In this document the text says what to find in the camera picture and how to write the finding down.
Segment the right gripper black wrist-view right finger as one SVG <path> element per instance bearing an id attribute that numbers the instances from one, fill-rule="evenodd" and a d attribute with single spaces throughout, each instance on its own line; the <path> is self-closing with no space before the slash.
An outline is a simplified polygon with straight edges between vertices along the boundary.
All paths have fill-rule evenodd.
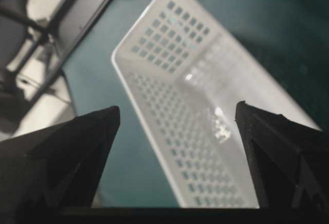
<path id="1" fill-rule="evenodd" d="M 244 215 L 255 223 L 328 223 L 328 133 L 244 101 L 235 122 L 259 204 Z"/>

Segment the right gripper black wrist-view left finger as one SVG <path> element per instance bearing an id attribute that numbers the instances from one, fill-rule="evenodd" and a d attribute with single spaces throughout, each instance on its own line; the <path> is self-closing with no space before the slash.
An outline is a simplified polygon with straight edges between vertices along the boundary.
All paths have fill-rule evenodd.
<path id="1" fill-rule="evenodd" d="M 1 142 L 1 223 L 91 207 L 120 126 L 118 106 Z"/>

